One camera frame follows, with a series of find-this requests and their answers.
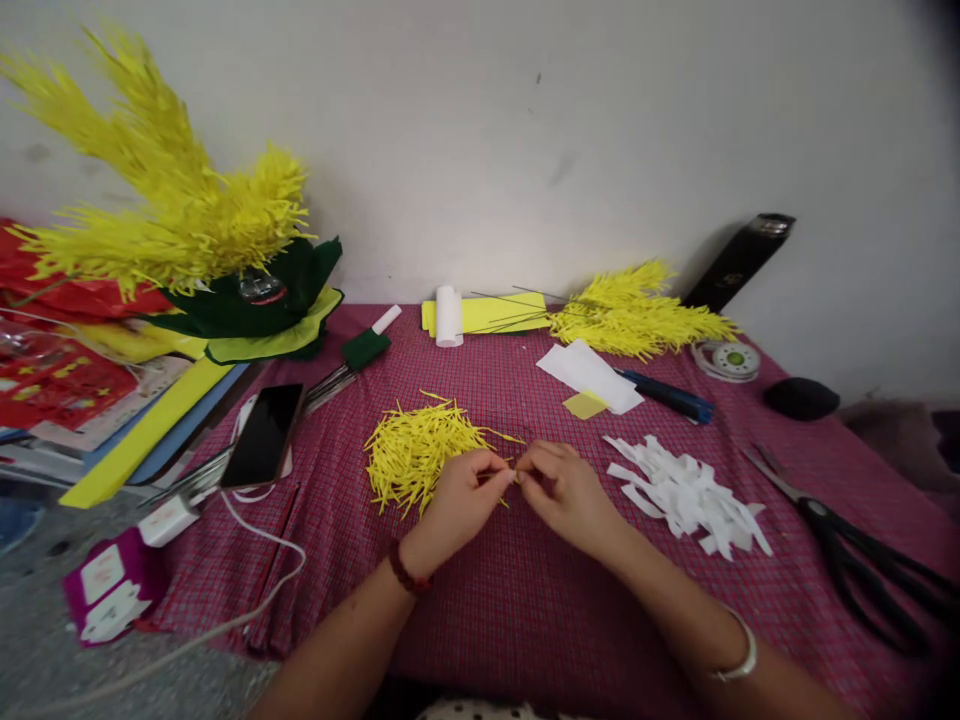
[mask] wall stain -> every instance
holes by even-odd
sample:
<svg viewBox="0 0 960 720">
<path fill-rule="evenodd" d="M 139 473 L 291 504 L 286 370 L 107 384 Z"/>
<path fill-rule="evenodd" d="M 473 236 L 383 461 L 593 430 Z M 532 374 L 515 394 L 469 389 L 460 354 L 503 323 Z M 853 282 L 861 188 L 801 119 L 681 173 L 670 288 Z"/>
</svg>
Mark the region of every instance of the wall stain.
<svg viewBox="0 0 960 720">
<path fill-rule="evenodd" d="M 43 143 L 36 143 L 35 145 L 31 145 L 23 151 L 23 156 L 34 165 L 42 163 L 52 154 L 53 153 L 51 152 L 50 148 Z"/>
<path fill-rule="evenodd" d="M 550 175 L 550 179 L 547 180 L 547 187 L 558 187 L 568 177 L 570 177 L 570 174 L 573 172 L 573 168 L 576 164 L 576 155 L 569 152 L 563 153 L 563 155 L 560 156 L 560 160 L 557 162 L 556 169 L 553 171 L 553 174 Z"/>
<path fill-rule="evenodd" d="M 101 197 L 104 200 L 110 200 L 111 202 L 121 203 L 123 205 L 137 205 L 139 200 L 131 195 L 120 195 L 119 193 L 105 192 Z"/>
<path fill-rule="evenodd" d="M 80 163 L 80 172 L 82 172 L 87 177 L 93 177 L 94 175 L 99 175 L 103 171 L 103 163 L 101 162 L 82 162 Z"/>
</svg>

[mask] red plastic bag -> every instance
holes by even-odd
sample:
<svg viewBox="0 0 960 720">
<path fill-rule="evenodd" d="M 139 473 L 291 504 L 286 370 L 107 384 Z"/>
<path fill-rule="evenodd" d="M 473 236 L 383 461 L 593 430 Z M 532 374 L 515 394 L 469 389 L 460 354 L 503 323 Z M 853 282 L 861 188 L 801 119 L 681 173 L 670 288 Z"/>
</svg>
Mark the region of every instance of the red plastic bag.
<svg viewBox="0 0 960 720">
<path fill-rule="evenodd" d="M 0 320 L 0 425 L 76 430 L 136 388 L 125 368 L 76 340 Z"/>
<path fill-rule="evenodd" d="M 37 256 L 20 249 L 22 241 L 8 230 L 15 224 L 10 218 L 0 218 L 0 304 L 8 307 L 64 277 L 57 274 L 43 280 L 28 280 L 37 273 Z M 139 313 L 153 315 L 166 312 L 172 306 L 158 290 L 146 285 L 137 291 L 132 301 L 125 303 L 120 298 L 120 290 L 115 282 L 95 280 L 64 283 L 19 309 L 51 320 L 95 324 Z M 26 316 L 2 315 L 18 322 L 30 322 Z"/>
</svg>

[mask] black ball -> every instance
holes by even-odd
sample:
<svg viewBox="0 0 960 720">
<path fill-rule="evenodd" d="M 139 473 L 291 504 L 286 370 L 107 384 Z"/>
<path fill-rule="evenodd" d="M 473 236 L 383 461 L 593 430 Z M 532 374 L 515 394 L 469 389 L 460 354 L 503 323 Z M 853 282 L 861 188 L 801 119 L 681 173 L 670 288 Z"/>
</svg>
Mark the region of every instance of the black ball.
<svg viewBox="0 0 960 720">
<path fill-rule="evenodd" d="M 816 380 L 789 378 L 764 390 L 763 402 L 788 418 L 810 422 L 840 407 L 840 396 Z"/>
</svg>

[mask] black scissors handle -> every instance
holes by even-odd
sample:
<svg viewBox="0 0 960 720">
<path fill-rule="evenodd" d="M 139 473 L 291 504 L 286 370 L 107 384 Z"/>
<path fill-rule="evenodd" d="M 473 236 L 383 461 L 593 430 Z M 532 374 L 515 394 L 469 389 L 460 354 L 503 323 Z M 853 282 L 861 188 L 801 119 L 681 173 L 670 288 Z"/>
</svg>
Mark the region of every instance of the black scissors handle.
<svg viewBox="0 0 960 720">
<path fill-rule="evenodd" d="M 922 657 L 930 652 L 930 643 L 923 629 L 890 596 L 877 574 L 844 546 L 841 538 L 855 547 L 877 571 L 900 587 L 931 615 L 946 623 L 952 630 L 957 630 L 957 601 L 960 599 L 960 590 L 949 580 L 867 535 L 817 500 L 800 498 L 797 500 L 797 508 L 820 544 L 827 571 L 841 600 L 873 635 L 906 657 Z M 900 566 L 936 586 L 947 596 L 947 600 L 931 592 Z M 884 618 L 889 628 L 881 627 L 860 606 L 847 582 L 848 578 L 863 597 L 870 601 L 877 614 Z"/>
</svg>

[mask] table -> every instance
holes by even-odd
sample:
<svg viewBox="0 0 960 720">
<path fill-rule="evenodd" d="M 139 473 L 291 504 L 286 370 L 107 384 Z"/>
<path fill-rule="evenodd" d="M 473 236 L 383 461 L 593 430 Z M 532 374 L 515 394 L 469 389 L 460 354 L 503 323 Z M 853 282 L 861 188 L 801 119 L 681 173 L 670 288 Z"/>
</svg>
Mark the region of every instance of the table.
<svg viewBox="0 0 960 720">
<path fill-rule="evenodd" d="M 311 363 L 273 363 L 258 385 L 313 383 L 339 364 L 337 347 L 368 327 L 383 306 L 345 306 L 331 318 L 329 343 Z M 360 379 L 301 426 L 292 478 L 262 503 L 240 508 L 249 522 L 306 549 L 304 571 L 245 633 L 224 645 L 253 657 L 284 658 L 376 565 L 391 537 L 415 522 L 396 509 L 378 516 L 365 473 L 364 441 L 383 410 L 415 409 L 434 401 L 420 389 L 457 398 L 476 425 L 525 440 L 565 440 L 600 473 L 627 520 L 717 599 L 738 610 L 755 631 L 788 652 L 864 715 L 902 714 L 920 696 L 929 664 L 903 660 L 855 623 L 832 590 L 815 541 L 789 502 L 740 455 L 759 441 L 783 463 L 791 482 L 809 490 L 863 530 L 958 578 L 951 555 L 957 528 L 839 422 L 798 423 L 767 409 L 763 388 L 786 374 L 763 357 L 758 381 L 711 380 L 688 353 L 647 365 L 616 358 L 717 405 L 715 421 L 694 426 L 648 400 L 623 416 L 589 421 L 561 402 L 573 392 L 535 367 L 555 342 L 527 336 L 471 336 L 439 349 L 419 329 L 420 312 L 406 307 L 390 327 L 393 346 Z M 234 414 L 198 455 L 226 442 Z M 656 435 L 675 454 L 713 465 L 721 484 L 767 510 L 760 524 L 773 546 L 735 562 L 706 556 L 695 541 L 676 540 L 663 521 L 643 516 L 605 469 L 617 452 L 609 434 L 638 442 Z M 499 438 L 507 456 L 520 452 Z M 508 490 L 480 535 L 437 575 L 418 604 L 393 658 L 392 671 L 469 693 L 569 713 L 617 718 L 701 717 L 680 671 L 631 596 L 599 565 L 566 545 Z M 296 560 L 289 551 L 247 533 L 219 499 L 203 519 L 169 546 L 174 573 L 156 625 L 197 635 L 248 611 Z M 918 611 L 934 635 L 942 629 Z"/>
</svg>

